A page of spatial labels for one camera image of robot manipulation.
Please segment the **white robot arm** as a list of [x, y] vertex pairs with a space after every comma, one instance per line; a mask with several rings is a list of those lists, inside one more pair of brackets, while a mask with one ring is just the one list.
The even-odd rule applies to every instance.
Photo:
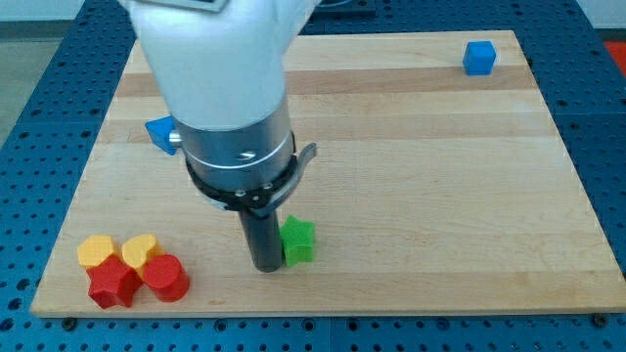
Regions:
[[284, 262], [276, 215], [316, 156], [299, 150], [286, 52], [320, 0], [124, 1], [195, 186], [238, 212], [252, 262]]

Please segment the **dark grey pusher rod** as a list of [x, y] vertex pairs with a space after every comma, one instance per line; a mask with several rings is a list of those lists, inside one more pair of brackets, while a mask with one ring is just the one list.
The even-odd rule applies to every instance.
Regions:
[[259, 217], [247, 210], [239, 212], [254, 267], [271, 273], [283, 265], [283, 243], [277, 214]]

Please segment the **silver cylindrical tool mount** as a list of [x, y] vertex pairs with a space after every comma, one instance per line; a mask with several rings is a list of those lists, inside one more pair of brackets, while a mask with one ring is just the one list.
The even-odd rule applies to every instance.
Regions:
[[296, 150], [287, 99], [265, 118], [236, 129], [174, 124], [195, 186], [218, 207], [257, 217], [291, 196], [318, 150], [315, 143]]

